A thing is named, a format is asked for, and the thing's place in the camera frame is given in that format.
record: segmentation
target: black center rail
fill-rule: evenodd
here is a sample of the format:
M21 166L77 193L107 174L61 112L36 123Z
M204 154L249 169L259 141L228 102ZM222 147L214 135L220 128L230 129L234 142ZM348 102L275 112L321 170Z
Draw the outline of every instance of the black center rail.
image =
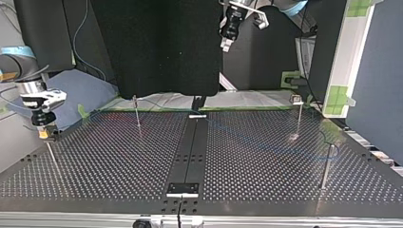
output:
M403 219L403 180L304 110L104 112L0 174L0 211ZM328 159L329 146L335 151ZM320 188L329 162L326 187ZM195 199L166 196L199 186Z

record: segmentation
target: metal post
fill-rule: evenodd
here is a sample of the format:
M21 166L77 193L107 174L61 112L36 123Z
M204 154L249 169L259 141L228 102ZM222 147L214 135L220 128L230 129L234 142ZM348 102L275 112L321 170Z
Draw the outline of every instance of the metal post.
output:
M335 146L330 145L329 150L328 150L328 154L327 154L327 158L326 158L326 164L325 164L325 170L323 172L322 182L320 183L320 189L321 190L326 189L326 182L327 182L327 179L328 179L328 176L329 176L329 170L330 170L330 165L331 165L330 157L331 157L331 155L334 154L334 150L335 150Z
M49 142L46 142L46 145L48 146L48 150L49 150L51 159L53 160L53 162L57 162L57 161L56 161L56 157L54 157L53 149L51 148L50 143L49 143Z
M136 95L133 96L133 106L134 109L136 110L136 118L137 118L137 126L140 128L140 118L139 118L139 110L138 110L138 105L137 105L137 97Z

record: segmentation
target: green tape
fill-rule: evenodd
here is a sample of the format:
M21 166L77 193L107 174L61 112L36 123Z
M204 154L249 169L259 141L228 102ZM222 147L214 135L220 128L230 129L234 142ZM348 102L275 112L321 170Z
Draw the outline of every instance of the green tape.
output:
M87 118L90 114L86 112L86 109L82 104L78 104L77 107L78 113L81 115L81 118L85 119Z
M0 108L0 114L8 112L8 110L5 107Z
M287 78L293 78L293 79L298 79L301 77L301 73L299 71L284 71L282 72L281 76L281 88L292 88L292 89L298 89L297 85L291 85L285 82L285 79Z
M347 104L347 89L347 86L330 87L325 114L341 115L344 105Z
M347 17L367 16L368 8L371 6L371 0L351 0Z

